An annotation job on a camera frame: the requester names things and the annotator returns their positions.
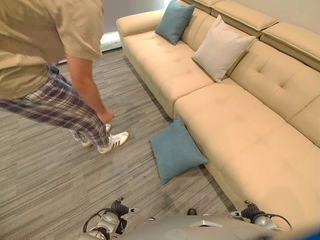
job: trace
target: sofa headrest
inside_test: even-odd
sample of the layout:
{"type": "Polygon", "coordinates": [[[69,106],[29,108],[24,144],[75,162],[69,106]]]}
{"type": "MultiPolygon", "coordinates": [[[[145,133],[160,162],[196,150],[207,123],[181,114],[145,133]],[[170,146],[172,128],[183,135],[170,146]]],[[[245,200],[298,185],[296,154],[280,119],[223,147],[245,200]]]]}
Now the sofa headrest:
{"type": "Polygon", "coordinates": [[[264,31],[260,40],[320,72],[320,35],[287,22],[264,31]]]}
{"type": "Polygon", "coordinates": [[[263,29],[277,23],[273,17],[231,0],[219,1],[211,7],[214,17],[221,15],[226,23],[251,36],[259,37],[263,29]]]}
{"type": "Polygon", "coordinates": [[[187,4],[195,5],[196,8],[206,12],[207,14],[211,13],[211,6],[221,0],[183,0],[187,4]]]}

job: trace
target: wall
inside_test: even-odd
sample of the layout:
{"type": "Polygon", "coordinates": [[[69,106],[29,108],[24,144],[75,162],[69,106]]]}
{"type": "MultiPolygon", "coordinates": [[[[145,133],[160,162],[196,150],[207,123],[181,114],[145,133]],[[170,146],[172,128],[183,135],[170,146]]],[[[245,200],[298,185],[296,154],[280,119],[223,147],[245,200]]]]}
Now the wall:
{"type": "Polygon", "coordinates": [[[320,34],[320,0],[234,0],[252,9],[320,34]]]}
{"type": "Polygon", "coordinates": [[[118,18],[163,9],[164,0],[104,0],[104,32],[117,31],[118,18]]]}

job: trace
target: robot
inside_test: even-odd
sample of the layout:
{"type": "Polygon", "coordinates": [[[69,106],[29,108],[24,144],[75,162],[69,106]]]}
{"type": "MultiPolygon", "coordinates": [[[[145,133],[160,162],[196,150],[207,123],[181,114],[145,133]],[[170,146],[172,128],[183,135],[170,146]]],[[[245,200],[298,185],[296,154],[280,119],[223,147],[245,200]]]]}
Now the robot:
{"type": "Polygon", "coordinates": [[[93,214],[84,224],[78,240],[114,240],[120,237],[122,240],[271,240],[277,232],[283,231],[271,220],[272,217],[284,219],[292,228],[284,217],[265,213],[247,200],[247,208],[232,212],[233,218],[197,215],[195,209],[190,209],[187,215],[172,215],[161,220],[150,218],[142,231],[122,237],[127,225],[123,216],[138,211],[123,205],[123,200],[119,197],[110,208],[93,214]],[[95,216],[100,216],[100,221],[87,231],[89,221],[95,216]],[[234,218],[249,219],[250,223],[234,218]]]}

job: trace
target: pillow on floor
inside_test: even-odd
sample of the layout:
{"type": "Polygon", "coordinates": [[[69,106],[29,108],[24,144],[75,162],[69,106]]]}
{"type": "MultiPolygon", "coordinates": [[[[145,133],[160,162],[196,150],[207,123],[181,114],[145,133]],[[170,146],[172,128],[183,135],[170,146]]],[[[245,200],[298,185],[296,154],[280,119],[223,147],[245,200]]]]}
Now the pillow on floor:
{"type": "Polygon", "coordinates": [[[188,26],[195,7],[195,5],[184,6],[176,0],[172,0],[165,10],[160,24],[156,27],[155,33],[176,45],[188,26]]]}
{"type": "Polygon", "coordinates": [[[255,39],[230,29],[219,15],[192,59],[217,83],[221,83],[228,69],[255,39]]]}
{"type": "Polygon", "coordinates": [[[208,163],[179,115],[163,133],[152,137],[150,142],[163,185],[192,167],[208,163]]]}

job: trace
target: beige t-shirt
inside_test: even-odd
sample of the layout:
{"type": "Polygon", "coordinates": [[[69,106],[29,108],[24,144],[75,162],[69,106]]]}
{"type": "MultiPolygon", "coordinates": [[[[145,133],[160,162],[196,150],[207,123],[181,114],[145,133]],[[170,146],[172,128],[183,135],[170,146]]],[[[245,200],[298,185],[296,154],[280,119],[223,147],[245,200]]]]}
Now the beige t-shirt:
{"type": "Polygon", "coordinates": [[[65,55],[101,56],[103,0],[0,0],[0,99],[28,95],[65,55]]]}

